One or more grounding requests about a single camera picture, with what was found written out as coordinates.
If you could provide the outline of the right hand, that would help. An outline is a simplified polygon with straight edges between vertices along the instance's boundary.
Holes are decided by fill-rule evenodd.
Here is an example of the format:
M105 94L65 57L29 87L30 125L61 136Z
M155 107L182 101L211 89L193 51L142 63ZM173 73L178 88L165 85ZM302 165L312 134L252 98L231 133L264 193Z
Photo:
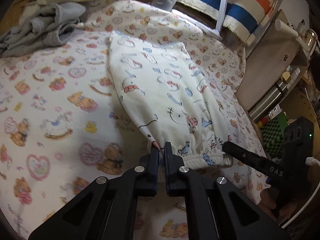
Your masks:
M297 207L297 202L287 203L279 210L279 215L275 216L272 211L277 208L277 203L270 195L270 189L261 191L260 198L258 206L278 224L282 224L289 219Z

